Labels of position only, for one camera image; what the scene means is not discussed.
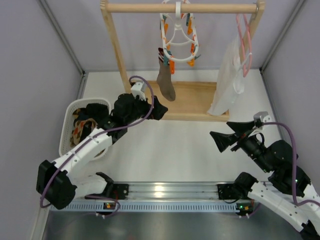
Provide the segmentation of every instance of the white basket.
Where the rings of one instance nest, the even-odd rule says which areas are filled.
[[[64,122],[62,126],[60,145],[59,145],[60,157],[62,157],[72,149],[72,147],[70,146],[70,138],[72,136],[72,130],[74,129],[74,120],[75,120],[75,118],[72,116],[72,113],[79,108],[85,108],[88,104],[107,105],[109,108],[109,114],[111,112],[110,102],[104,98],[83,98],[83,99],[75,100],[72,103],[70,103],[70,105],[66,109]],[[93,160],[97,160],[103,157],[106,154],[106,152],[107,151],[104,151],[99,156],[94,157]]]

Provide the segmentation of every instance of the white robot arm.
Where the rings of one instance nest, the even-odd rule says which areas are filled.
[[[269,190],[246,172],[242,172],[232,184],[233,193],[239,199],[248,197],[265,205],[288,221],[300,232],[304,240],[319,240],[320,197],[307,174],[293,164],[296,162],[294,157],[296,154],[293,151],[295,146],[292,148],[284,140],[276,141],[269,147],[264,145],[263,128],[268,125],[284,126],[284,124],[271,122],[271,117],[267,112],[257,113],[254,116],[254,121],[251,122],[227,122],[226,124],[235,133],[210,132],[221,153],[227,147],[235,144],[231,151],[242,149],[265,173],[272,172],[268,180],[278,191],[288,196],[296,194],[297,201],[306,202],[299,204],[293,198],[295,203],[293,204]],[[256,136],[258,134],[261,135],[262,141],[258,140]]]
[[[156,96],[148,104],[144,91],[147,81],[132,84],[131,94],[121,94],[114,103],[111,114],[103,119],[97,128],[80,144],[53,162],[43,161],[38,169],[36,190],[41,194],[40,206],[44,198],[57,209],[65,208],[73,199],[91,194],[102,194],[109,197],[113,180],[102,172],[95,175],[76,178],[76,173],[101,151],[120,139],[128,127],[138,124],[134,121],[143,118],[160,120],[168,111],[161,105]]]

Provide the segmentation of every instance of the white wall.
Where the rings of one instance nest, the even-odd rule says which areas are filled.
[[[0,239],[34,224],[39,164],[58,157],[80,74],[36,0],[0,1]]]
[[[298,165],[320,191],[320,1],[309,0],[265,71],[278,120],[296,139]]]
[[[116,71],[117,63],[99,0],[47,0],[73,51],[86,70]],[[245,3],[254,0],[190,0],[191,3]],[[161,3],[162,0],[110,0],[111,3]],[[265,0],[266,8],[252,41],[253,67],[261,67],[297,0]],[[202,56],[199,69],[219,68],[227,44],[237,35],[234,14],[195,14]],[[127,69],[159,69],[161,46],[157,13],[114,13]],[[185,63],[176,67],[190,69]]]

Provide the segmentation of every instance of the pink hanger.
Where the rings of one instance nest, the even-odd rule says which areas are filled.
[[[250,32],[249,32],[249,24],[248,24],[248,20],[247,20],[247,16],[245,14],[243,14],[243,20],[244,20],[244,24],[245,24],[245,31],[247,34],[247,38],[248,38],[248,45],[249,45],[249,64],[246,66],[246,62],[248,60],[248,58],[246,59],[246,52],[245,52],[245,44],[244,44],[244,39],[242,37],[242,32],[241,32],[241,26],[240,26],[240,20],[239,20],[239,14],[237,14],[235,16],[235,20],[236,20],[236,24],[238,27],[238,32],[239,32],[239,37],[240,37],[240,41],[241,41],[241,48],[242,48],[242,59],[243,59],[243,77],[245,78],[251,68],[251,64],[252,64],[252,45],[251,45],[251,37],[250,37]]]

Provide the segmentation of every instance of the brown sock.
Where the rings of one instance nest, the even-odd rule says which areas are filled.
[[[165,66],[164,64],[164,51],[162,48],[158,48],[159,50],[159,64],[160,70],[158,77],[156,78],[156,83],[159,85],[161,94],[170,102],[176,100],[176,92],[174,86],[171,82],[171,72],[169,64]]]

